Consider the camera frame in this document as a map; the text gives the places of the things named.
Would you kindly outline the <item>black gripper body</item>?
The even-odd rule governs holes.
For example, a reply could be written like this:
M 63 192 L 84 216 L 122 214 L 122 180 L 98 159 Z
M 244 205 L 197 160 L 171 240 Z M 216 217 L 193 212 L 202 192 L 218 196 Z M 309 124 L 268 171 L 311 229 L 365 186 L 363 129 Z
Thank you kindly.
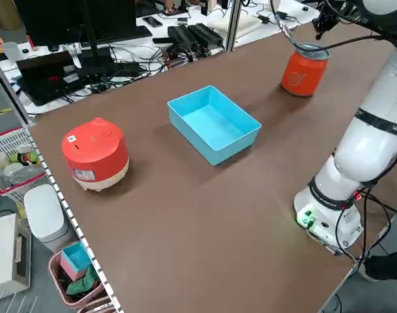
M 334 14 L 321 11 L 319 16 L 312 20 L 312 25 L 316 31 L 316 39 L 321 39 L 324 33 L 330 31 L 338 23 L 339 17 Z

